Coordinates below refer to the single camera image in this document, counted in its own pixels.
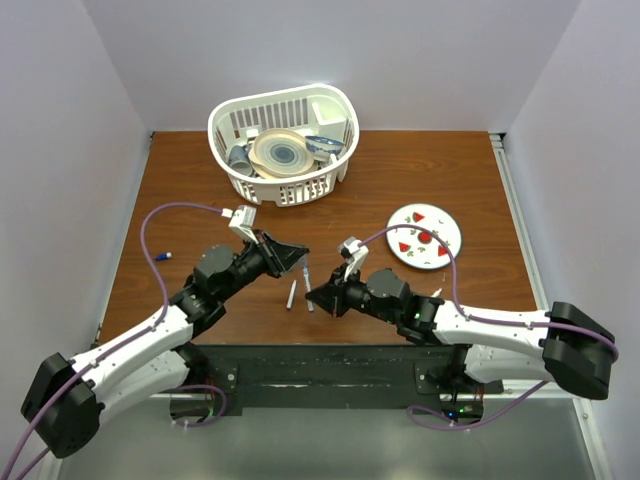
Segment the white thin pen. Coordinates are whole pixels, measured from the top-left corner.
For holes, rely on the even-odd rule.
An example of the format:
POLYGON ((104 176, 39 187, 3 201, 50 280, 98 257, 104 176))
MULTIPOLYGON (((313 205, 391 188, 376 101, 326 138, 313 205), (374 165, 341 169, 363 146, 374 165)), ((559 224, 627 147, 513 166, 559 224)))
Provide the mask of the white thin pen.
POLYGON ((289 293, 288 293, 288 297, 287 297, 287 301, 286 301, 286 310, 287 311, 291 311, 292 307, 293 307, 293 303, 295 300, 295 296, 296 296, 296 291, 297 291, 297 280, 293 280, 289 289, 289 293))

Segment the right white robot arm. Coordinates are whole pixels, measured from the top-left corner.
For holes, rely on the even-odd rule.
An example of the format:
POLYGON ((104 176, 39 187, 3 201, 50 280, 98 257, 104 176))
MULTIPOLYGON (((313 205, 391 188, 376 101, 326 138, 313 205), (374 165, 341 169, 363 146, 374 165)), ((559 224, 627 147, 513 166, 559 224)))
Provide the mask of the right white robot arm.
POLYGON ((458 348, 441 377, 459 393, 494 381, 536 380, 591 400, 609 395, 615 338, 571 303, 529 312, 460 306, 413 292, 390 269, 361 281, 345 265, 306 298, 334 317, 355 310, 391 324, 414 345, 458 348))

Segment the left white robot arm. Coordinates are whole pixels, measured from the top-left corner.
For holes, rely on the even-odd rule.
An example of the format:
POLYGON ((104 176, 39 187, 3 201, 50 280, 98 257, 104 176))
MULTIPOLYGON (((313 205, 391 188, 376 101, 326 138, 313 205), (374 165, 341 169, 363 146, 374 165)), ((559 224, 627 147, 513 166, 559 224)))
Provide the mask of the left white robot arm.
POLYGON ((309 252, 263 230, 241 252, 209 248, 182 290, 147 320, 106 344, 67 359, 55 353, 40 364, 21 413, 57 458, 82 449, 99 427, 147 396, 180 387, 200 390, 207 368, 191 340, 225 313, 225 302, 262 275, 280 278, 309 252))

